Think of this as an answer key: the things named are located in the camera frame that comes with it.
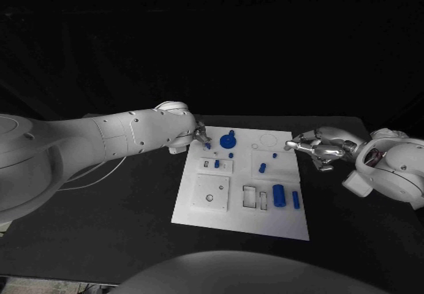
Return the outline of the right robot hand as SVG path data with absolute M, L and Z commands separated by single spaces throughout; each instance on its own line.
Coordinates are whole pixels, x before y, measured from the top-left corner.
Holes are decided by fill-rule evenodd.
M 334 162 L 355 163 L 368 141 L 335 127 L 319 127 L 286 142 L 285 150 L 309 154 L 318 171 L 331 172 Z

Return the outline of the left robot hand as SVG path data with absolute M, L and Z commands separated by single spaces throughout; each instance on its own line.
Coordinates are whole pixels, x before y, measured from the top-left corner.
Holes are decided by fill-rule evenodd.
M 204 145 L 210 144 L 212 139 L 207 135 L 207 126 L 202 121 L 197 122 L 195 130 L 194 130 L 194 139 L 199 141 Z

